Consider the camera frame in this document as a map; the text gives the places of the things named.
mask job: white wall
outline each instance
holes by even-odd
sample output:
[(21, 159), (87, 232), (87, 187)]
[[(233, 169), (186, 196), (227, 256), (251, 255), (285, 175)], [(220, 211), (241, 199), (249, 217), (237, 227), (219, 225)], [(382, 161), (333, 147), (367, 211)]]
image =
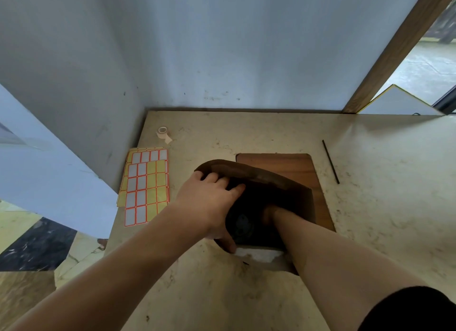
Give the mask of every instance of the white wall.
[(117, 190), (144, 105), (102, 5), (0, 0), (0, 18), (0, 84)]
[(148, 107), (340, 110), (417, 0), (102, 0)]
[(0, 199), (108, 238), (117, 193), (0, 85)]

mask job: dark shirt sleeve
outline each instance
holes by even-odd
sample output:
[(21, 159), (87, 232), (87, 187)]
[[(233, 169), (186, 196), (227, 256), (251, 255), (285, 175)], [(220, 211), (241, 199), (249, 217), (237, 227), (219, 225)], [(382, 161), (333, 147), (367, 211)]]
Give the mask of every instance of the dark shirt sleeve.
[(404, 288), (380, 301), (358, 330), (456, 330), (456, 305), (429, 287)]

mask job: gray wall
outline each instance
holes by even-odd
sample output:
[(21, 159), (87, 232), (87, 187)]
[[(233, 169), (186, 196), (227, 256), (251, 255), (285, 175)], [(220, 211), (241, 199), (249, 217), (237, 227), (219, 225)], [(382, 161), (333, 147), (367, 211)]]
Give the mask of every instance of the gray wall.
[(102, 0), (148, 107), (340, 110), (417, 0)]
[(103, 6), (0, 0), (0, 18), (0, 84), (117, 190), (144, 105)]

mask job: floor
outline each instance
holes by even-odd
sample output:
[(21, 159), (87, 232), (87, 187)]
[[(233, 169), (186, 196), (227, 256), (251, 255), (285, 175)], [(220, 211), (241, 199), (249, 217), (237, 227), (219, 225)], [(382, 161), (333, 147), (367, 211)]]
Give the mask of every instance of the floor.
[(418, 42), (375, 96), (391, 84), (434, 104), (456, 85), (456, 43)]
[(0, 331), (101, 259), (106, 242), (0, 201)]

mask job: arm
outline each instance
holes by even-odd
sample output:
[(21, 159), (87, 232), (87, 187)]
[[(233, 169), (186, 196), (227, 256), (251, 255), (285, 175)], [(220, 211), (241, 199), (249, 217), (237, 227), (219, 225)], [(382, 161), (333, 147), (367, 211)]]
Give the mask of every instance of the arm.
[(193, 173), (176, 197), (130, 240), (49, 295), (8, 331), (120, 330), (176, 259), (204, 237), (236, 245), (225, 217), (244, 185), (225, 190), (216, 173)]
[(427, 285), (387, 257), (279, 207), (265, 210), (332, 331), (357, 330), (401, 288)]

